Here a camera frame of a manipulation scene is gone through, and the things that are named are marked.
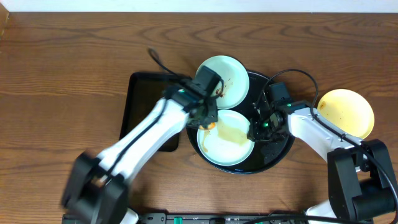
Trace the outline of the green and yellow sponge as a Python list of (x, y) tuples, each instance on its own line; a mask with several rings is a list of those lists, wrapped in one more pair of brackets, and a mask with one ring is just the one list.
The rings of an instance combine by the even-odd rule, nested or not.
[(216, 123), (210, 123), (210, 124), (206, 124), (206, 125), (204, 125), (204, 126), (199, 125), (199, 129), (202, 129), (202, 130), (211, 130), (211, 129), (213, 129), (215, 126), (216, 126)]

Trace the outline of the yellow plate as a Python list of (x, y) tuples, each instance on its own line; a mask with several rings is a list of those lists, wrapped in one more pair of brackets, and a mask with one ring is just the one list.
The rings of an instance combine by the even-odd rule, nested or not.
[(365, 139), (374, 127), (374, 112), (368, 101), (352, 90), (336, 89), (323, 95), (318, 112), (352, 136)]

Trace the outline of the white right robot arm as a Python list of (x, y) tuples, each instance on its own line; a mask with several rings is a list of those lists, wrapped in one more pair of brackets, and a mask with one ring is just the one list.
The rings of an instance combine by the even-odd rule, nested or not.
[(386, 145), (364, 141), (323, 118), (306, 101), (273, 101), (251, 119), (248, 138), (272, 142), (279, 136), (301, 139), (324, 157), (328, 166), (328, 202), (307, 213), (315, 220), (368, 221), (397, 213), (397, 181)]

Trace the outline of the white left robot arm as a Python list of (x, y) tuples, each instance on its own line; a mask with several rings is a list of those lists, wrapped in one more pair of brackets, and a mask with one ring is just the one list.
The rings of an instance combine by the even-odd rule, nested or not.
[(137, 223), (129, 188), (144, 164), (188, 123), (216, 121), (217, 81), (182, 80), (168, 87), (152, 111), (130, 133), (96, 157), (80, 154), (61, 204), (83, 223)]

